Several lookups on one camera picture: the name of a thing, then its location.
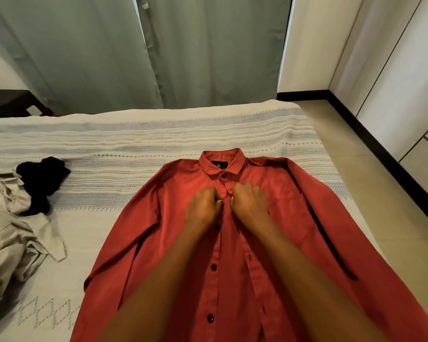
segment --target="floor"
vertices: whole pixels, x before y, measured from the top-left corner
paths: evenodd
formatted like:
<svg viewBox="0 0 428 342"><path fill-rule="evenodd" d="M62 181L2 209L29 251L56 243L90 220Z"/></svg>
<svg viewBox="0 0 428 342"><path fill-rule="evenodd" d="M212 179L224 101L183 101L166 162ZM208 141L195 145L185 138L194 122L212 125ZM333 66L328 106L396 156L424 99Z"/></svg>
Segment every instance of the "floor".
<svg viewBox="0 0 428 342"><path fill-rule="evenodd" d="M390 265L428 313L428 218L327 101L303 101Z"/></svg>

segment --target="shirt's left sleeve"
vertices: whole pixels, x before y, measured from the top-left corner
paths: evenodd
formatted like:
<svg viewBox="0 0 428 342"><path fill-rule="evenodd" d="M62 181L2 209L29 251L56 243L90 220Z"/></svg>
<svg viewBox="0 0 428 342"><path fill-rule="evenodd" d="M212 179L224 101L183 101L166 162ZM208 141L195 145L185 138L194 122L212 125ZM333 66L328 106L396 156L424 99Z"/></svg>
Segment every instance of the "shirt's left sleeve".
<svg viewBox="0 0 428 342"><path fill-rule="evenodd" d="M288 168L342 262L361 309L393 342L428 342L428 315L360 230L337 195L294 162Z"/></svg>
<svg viewBox="0 0 428 342"><path fill-rule="evenodd" d="M119 309L140 236L160 220L163 166L130 200L104 242L84 283L85 296L70 342L93 342Z"/></svg>

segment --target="long-sleeved shirt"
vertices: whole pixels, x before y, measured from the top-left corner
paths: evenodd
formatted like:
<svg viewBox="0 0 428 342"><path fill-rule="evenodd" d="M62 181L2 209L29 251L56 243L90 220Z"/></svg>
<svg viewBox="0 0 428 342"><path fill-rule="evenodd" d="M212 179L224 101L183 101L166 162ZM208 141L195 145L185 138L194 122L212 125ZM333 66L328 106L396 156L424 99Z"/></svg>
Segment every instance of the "long-sleeved shirt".
<svg viewBox="0 0 428 342"><path fill-rule="evenodd" d="M265 191L286 237L390 340L428 342L428 316L331 189L289 159L246 158L240 149L168 163L137 192L85 282L71 341L97 339L181 232L189 199L209 186L224 208L193 253L166 340L310 341L263 246L232 215L237 182Z"/></svg>

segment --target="white bedspread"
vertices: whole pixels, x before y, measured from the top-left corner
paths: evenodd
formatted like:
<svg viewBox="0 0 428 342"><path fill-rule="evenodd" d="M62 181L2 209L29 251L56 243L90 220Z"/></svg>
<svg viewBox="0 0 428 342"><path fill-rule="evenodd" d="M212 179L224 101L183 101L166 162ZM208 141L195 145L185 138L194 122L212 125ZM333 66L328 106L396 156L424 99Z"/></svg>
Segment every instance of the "white bedspread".
<svg viewBox="0 0 428 342"><path fill-rule="evenodd" d="M51 197L50 218L68 257L46 259L0 322L0 342L67 342L89 274L121 209L160 167L203 150L289 157L328 185L378 249L302 109L267 101L184 110L126 110L60 118L0 119L0 172L54 156L71 174Z"/></svg>

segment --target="baseboard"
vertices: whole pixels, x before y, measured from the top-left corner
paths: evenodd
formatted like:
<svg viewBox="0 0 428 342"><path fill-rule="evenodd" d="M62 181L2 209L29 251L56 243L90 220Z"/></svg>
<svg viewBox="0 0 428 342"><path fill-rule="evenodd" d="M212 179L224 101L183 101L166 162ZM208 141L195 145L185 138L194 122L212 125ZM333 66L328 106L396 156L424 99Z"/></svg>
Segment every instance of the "baseboard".
<svg viewBox="0 0 428 342"><path fill-rule="evenodd" d="M428 217L428 193L330 90L280 92L277 99L286 102L326 99Z"/></svg>

